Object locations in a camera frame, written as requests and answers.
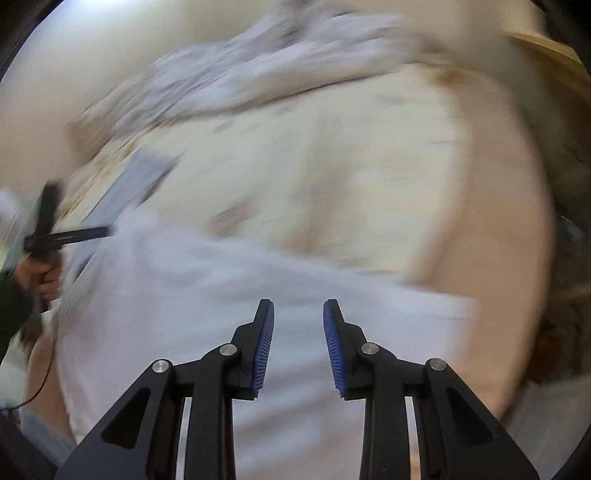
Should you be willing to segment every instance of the wall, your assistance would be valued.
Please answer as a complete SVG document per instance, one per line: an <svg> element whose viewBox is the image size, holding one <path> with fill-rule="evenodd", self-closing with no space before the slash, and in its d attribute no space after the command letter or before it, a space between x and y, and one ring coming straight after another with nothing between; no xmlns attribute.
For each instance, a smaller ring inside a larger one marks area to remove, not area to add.
<svg viewBox="0 0 591 480"><path fill-rule="evenodd" d="M64 0L39 26L0 84L0 186L31 196L76 166L65 125L92 101L164 53L239 34L272 0ZM529 0L346 0L398 11L467 65L501 80L530 120L548 96L499 30L534 29Z"/></svg>

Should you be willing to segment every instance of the silver screw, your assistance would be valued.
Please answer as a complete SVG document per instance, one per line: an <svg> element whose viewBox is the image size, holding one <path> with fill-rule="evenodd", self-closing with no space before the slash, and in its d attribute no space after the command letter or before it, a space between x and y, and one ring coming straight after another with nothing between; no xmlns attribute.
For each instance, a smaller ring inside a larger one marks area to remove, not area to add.
<svg viewBox="0 0 591 480"><path fill-rule="evenodd" d="M231 343L227 343L227 344L222 345L220 347L220 353L223 356L234 355L237 351L238 351L238 348L236 347L236 345L232 345Z"/></svg>
<svg viewBox="0 0 591 480"><path fill-rule="evenodd" d="M379 347L375 343L364 343L361 346L361 351L365 353L365 355L375 355L378 353Z"/></svg>
<svg viewBox="0 0 591 480"><path fill-rule="evenodd" d="M166 370L168 370L169 367L170 367L170 365L168 364L168 362L166 360L156 360L152 364L152 370L154 370L158 374L162 374L162 373L166 372Z"/></svg>
<svg viewBox="0 0 591 480"><path fill-rule="evenodd" d="M432 369L437 370L438 372L441 372L441 371L445 370L445 367L447 367L447 363L445 363L445 360L441 360L440 358L431 358L429 360L429 366Z"/></svg>

